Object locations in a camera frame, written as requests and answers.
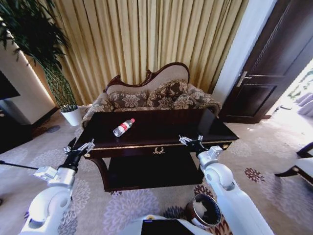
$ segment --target floor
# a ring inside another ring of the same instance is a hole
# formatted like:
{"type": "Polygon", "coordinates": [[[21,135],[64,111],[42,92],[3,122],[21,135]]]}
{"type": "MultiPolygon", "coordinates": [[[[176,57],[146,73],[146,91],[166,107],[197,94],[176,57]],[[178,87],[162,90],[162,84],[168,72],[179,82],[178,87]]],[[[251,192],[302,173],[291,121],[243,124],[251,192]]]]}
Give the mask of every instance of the floor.
{"type": "MultiPolygon", "coordinates": [[[[292,166],[296,151],[312,141],[313,119],[281,109],[259,124],[228,123],[227,126],[240,140],[222,153],[220,162],[232,170],[237,183],[250,195],[274,233],[313,234],[313,187],[300,176],[277,178],[273,175],[292,166]]],[[[70,126],[57,112],[37,128],[34,140],[1,154],[0,160],[57,167],[65,158],[63,147],[80,133],[80,127],[70,126]]],[[[0,198],[3,199],[0,235],[18,234],[31,200],[46,188],[45,182],[32,173],[33,170],[0,166],[0,198]]],[[[214,196],[206,183],[107,193],[103,191],[97,168],[82,159],[73,203],[59,233],[114,235],[133,219],[149,213],[184,218],[183,208],[200,192],[214,196]]],[[[232,234],[224,219],[209,231],[232,234]]]]}

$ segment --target table drawer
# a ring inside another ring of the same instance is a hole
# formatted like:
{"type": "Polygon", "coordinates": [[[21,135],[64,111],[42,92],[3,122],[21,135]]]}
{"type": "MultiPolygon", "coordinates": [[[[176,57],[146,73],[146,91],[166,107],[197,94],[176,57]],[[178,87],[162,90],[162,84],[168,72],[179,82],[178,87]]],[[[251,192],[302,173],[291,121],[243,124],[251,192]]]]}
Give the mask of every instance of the table drawer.
{"type": "MultiPolygon", "coordinates": [[[[226,150],[231,141],[222,142],[204,142],[203,146],[209,149],[212,146],[218,145],[223,150],[226,150]]],[[[112,157],[127,157],[139,155],[161,155],[164,153],[178,154],[180,151],[186,151],[187,146],[182,144],[164,144],[164,145],[149,145],[149,146],[129,146],[129,147],[114,147],[114,148],[96,148],[91,151],[90,158],[112,158],[112,157]]]]}

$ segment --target television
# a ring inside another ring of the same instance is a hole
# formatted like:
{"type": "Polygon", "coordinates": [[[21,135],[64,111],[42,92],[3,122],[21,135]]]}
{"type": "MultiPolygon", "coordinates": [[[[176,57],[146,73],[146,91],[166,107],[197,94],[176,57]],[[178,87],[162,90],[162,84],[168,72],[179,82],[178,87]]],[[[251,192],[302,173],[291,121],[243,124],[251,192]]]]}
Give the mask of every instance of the television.
{"type": "Polygon", "coordinates": [[[20,96],[6,76],[0,71],[0,100],[20,96]]]}

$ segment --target door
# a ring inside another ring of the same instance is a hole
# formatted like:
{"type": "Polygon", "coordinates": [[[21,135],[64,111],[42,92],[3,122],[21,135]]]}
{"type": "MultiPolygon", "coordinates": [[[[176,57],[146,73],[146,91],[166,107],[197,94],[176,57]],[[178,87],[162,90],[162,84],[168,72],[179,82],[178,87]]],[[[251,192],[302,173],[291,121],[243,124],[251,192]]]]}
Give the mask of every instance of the door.
{"type": "Polygon", "coordinates": [[[313,0],[278,0],[220,119],[258,123],[312,57],[313,0]]]}

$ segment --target bamboo plant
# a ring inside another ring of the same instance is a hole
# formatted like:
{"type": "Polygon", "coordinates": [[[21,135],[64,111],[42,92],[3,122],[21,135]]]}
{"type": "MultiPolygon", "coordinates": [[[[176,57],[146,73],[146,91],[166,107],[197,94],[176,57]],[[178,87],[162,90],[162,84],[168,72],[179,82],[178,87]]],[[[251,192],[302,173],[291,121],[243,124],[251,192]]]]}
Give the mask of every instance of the bamboo plant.
{"type": "Polygon", "coordinates": [[[19,53],[33,58],[42,66],[49,88],[61,112],[77,109],[68,81],[62,74],[59,57],[64,56],[61,47],[68,47],[67,38],[56,25],[52,0],[0,0],[0,42],[16,43],[19,53]]]}

